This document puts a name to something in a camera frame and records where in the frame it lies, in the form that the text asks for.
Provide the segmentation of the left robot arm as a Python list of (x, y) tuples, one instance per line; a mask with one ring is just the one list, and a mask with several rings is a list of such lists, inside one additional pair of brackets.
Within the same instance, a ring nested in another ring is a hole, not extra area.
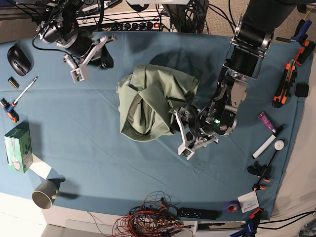
[(218, 77), (214, 95), (201, 110), (187, 105), (173, 111), (182, 144), (178, 154), (189, 157), (195, 150), (230, 135), (236, 114), (246, 98), (248, 79), (256, 79), (274, 32), (302, 0), (251, 0), (241, 15)]

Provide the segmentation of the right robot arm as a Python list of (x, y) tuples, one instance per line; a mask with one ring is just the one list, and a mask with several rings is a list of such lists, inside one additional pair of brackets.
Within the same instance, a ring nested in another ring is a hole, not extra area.
[(82, 64), (110, 69), (114, 60), (105, 44), (116, 38), (92, 39), (93, 32), (102, 25), (105, 2), (101, 0), (99, 3), (100, 16), (94, 26), (79, 26), (77, 13), (83, 5), (83, 0), (48, 0), (35, 37), (44, 43), (55, 42), (59, 47), (55, 51), (65, 54), (64, 61), (73, 70)]

